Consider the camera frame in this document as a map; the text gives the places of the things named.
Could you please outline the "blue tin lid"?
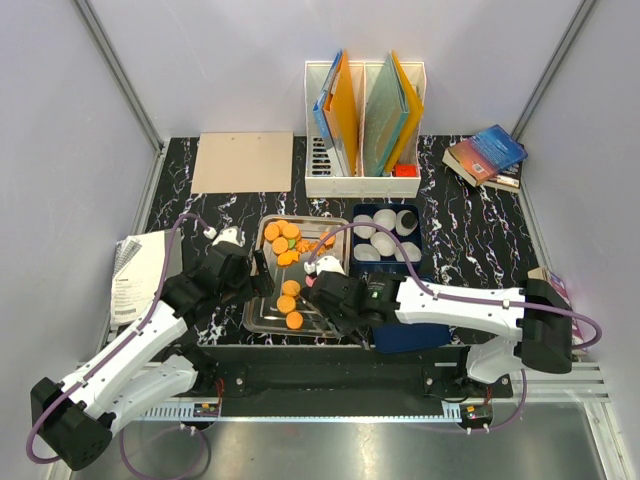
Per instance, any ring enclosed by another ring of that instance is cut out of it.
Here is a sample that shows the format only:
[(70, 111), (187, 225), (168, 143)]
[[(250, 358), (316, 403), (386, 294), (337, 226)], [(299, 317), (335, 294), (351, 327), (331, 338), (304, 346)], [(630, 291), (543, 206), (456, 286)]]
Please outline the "blue tin lid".
[(384, 354), (438, 348), (450, 343), (449, 327), (439, 324), (385, 323), (371, 328), (375, 349)]

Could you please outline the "black sandwich cookie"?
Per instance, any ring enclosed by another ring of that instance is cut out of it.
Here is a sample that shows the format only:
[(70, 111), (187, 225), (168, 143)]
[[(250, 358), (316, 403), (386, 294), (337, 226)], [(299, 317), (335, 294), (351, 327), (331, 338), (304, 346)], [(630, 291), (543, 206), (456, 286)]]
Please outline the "black sandwich cookie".
[(402, 216), (398, 216), (398, 221), (404, 229), (413, 230), (417, 226), (417, 217), (411, 211), (406, 211)]

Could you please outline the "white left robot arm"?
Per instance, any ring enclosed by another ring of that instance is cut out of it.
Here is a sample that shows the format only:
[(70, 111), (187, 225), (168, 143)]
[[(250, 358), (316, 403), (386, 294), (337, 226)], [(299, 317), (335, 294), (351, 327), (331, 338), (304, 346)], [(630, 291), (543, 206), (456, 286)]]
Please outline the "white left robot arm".
[(143, 368), (219, 306), (273, 292), (263, 251), (247, 253), (230, 241), (214, 245), (195, 267), (162, 281), (142, 316), (91, 360), (60, 381), (44, 377), (32, 387), (28, 457), (44, 461), (33, 448), (41, 438), (54, 451), (54, 461), (82, 470), (151, 407), (188, 391), (208, 394), (216, 372), (201, 354), (176, 353), (152, 370)]

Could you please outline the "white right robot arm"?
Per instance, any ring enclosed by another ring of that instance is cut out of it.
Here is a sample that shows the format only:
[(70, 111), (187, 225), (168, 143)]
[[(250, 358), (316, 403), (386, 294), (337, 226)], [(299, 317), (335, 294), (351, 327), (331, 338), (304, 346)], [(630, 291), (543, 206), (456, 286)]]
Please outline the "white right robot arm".
[(543, 282), (524, 288), (474, 289), (408, 276), (373, 273), (358, 279), (324, 271), (302, 297), (343, 335), (361, 326), (436, 324), (491, 334), (471, 345), (454, 371), (454, 384), (476, 396), (522, 368), (548, 374), (572, 369), (568, 306)]

